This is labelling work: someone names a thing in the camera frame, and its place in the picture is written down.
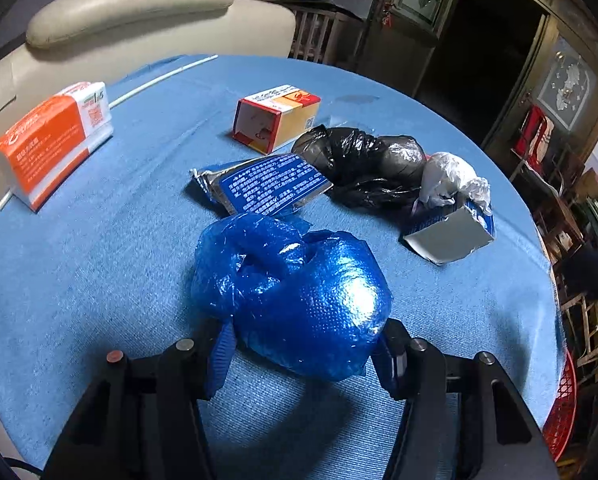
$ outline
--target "round table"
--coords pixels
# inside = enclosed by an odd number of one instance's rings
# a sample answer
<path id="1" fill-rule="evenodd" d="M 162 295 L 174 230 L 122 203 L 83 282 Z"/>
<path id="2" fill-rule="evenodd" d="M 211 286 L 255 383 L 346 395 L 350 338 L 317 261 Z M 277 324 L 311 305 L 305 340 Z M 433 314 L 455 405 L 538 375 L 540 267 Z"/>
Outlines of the round table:
<path id="1" fill-rule="evenodd" d="M 146 66 L 110 86 L 109 98 L 201 57 Z M 114 136 L 39 213 L 16 199 L 0 212 L 0 418 L 34 465 L 44 465 L 106 352 L 152 355 L 191 332 L 195 244 L 217 213 L 188 170 L 257 156 L 229 135 L 237 100 L 281 84 L 320 96 L 317 120 L 412 135 L 426 153 L 455 153 L 489 180 L 496 240 L 442 267 L 400 245 L 394 223 L 327 196 L 300 215 L 313 229 L 366 240 L 393 293 L 392 317 L 446 353 L 493 352 L 544 423 L 564 368 L 550 265 L 493 162 L 428 108 L 362 76 L 220 56 L 115 108 Z M 201 403 L 222 480 L 380 479 L 402 408 L 371 365 L 363 377 L 326 384 L 243 352 L 223 389 Z"/>

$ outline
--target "black plastic bag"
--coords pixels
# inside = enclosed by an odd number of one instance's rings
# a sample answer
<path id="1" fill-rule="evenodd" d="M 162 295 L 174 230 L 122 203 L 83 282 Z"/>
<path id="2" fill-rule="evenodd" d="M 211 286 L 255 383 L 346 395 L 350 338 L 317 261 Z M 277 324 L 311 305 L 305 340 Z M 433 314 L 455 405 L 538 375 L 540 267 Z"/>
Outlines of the black plastic bag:
<path id="1" fill-rule="evenodd" d="M 413 137 L 374 137 L 357 128 L 317 126 L 292 151 L 334 184 L 333 200 L 370 209 L 412 206 L 426 163 Z"/>
<path id="2" fill-rule="evenodd" d="M 412 209 L 419 197 L 419 186 L 408 187 L 394 180 L 367 176 L 345 186 L 333 186 L 326 194 L 351 208 Z"/>

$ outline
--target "plastic wrapper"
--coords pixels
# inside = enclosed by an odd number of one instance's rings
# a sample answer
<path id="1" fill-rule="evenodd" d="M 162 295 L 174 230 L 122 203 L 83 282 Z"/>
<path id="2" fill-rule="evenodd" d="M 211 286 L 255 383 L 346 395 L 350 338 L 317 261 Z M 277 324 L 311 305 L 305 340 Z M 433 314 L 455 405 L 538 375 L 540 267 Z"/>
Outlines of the plastic wrapper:
<path id="1" fill-rule="evenodd" d="M 411 205 L 426 161 L 413 137 L 374 137 L 358 128 L 323 125 L 299 137 L 293 153 L 334 184 L 333 200 L 371 209 Z"/>
<path id="2" fill-rule="evenodd" d="M 230 214 L 284 216 L 332 186 L 319 171 L 292 153 L 193 169 L 190 174 L 208 199 L 223 205 Z"/>
<path id="3" fill-rule="evenodd" d="M 342 231 L 302 235 L 251 213 L 204 230 L 191 297 L 203 313 L 232 320 L 253 351 L 329 381 L 363 370 L 392 301 L 364 241 Z"/>
<path id="4" fill-rule="evenodd" d="M 434 153 L 421 178 L 419 200 L 429 208 L 455 203 L 455 194 L 470 198 L 487 215 L 490 211 L 490 185 L 477 176 L 473 167 L 452 153 Z"/>

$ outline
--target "white chair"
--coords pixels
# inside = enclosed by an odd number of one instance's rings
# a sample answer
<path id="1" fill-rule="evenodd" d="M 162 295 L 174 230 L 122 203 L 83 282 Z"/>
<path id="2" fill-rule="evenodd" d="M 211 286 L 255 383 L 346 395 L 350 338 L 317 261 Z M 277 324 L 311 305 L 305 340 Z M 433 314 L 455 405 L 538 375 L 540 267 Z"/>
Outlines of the white chair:
<path id="1" fill-rule="evenodd" d="M 294 31 L 290 10 L 257 0 L 55 0 L 0 60 L 0 135 L 71 83 L 112 83 L 180 54 L 286 57 Z"/>

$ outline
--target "red and white box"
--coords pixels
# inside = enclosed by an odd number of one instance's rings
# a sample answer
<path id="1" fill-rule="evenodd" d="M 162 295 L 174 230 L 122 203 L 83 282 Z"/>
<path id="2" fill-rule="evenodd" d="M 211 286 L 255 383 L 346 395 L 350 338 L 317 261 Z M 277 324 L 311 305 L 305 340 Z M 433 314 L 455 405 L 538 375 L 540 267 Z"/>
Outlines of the red and white box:
<path id="1" fill-rule="evenodd" d="M 233 137 L 260 153 L 292 142 L 313 127 L 321 98 L 283 85 L 239 100 Z"/>
<path id="2" fill-rule="evenodd" d="M 37 211 L 112 135 L 104 83 L 64 88 L 0 137 L 0 168 L 12 193 Z"/>

